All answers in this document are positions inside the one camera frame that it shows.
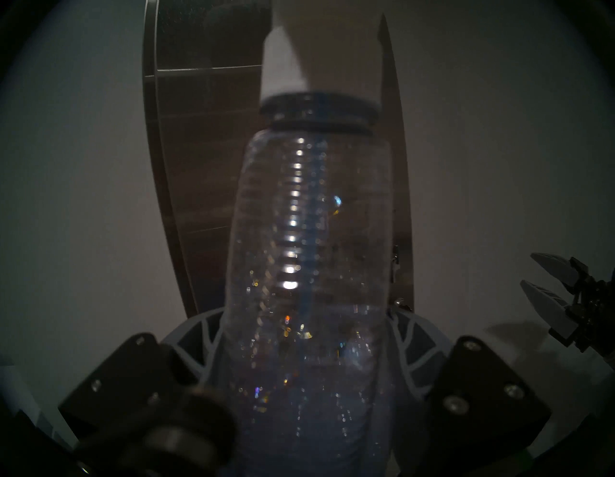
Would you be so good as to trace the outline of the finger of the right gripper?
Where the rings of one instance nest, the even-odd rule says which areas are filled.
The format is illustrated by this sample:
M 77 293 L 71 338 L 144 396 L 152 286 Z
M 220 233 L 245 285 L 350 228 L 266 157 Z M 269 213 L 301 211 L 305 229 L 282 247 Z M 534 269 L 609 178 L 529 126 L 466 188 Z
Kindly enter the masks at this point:
M 531 258 L 546 272 L 562 283 L 568 292 L 578 292 L 589 277 L 589 268 L 575 257 L 566 259 L 560 255 L 531 253 Z
M 566 301 L 526 280 L 522 280 L 520 286 L 531 306 L 552 331 L 560 337 L 573 336 L 579 325 L 567 315 L 569 305 Z

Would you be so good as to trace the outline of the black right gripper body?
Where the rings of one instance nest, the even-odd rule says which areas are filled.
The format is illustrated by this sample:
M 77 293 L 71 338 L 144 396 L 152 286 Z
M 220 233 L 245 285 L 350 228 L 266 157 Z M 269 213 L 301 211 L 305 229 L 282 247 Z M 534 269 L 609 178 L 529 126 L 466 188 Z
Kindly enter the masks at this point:
M 553 328 L 550 335 L 564 347 L 574 344 L 581 353 L 592 348 L 614 371 L 614 271 L 609 281 L 597 281 L 582 273 L 575 285 L 563 286 L 573 295 L 572 304 L 565 306 L 565 314 L 577 328 L 568 338 Z

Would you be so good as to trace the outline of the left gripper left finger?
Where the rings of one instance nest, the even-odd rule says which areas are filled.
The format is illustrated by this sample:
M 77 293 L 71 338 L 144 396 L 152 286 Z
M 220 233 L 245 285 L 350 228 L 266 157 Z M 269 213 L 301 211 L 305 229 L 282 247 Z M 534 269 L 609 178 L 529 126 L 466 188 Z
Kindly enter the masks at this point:
M 130 336 L 58 406 L 90 476 L 234 476 L 235 418 L 216 389 L 223 310 L 162 341 Z

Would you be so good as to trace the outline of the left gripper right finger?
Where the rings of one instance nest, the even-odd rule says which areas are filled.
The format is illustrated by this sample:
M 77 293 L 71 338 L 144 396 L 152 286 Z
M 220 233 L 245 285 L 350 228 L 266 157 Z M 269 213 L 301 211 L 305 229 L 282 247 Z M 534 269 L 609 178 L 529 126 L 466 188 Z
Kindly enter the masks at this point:
M 514 476 L 551 410 L 485 342 L 389 310 L 397 476 Z

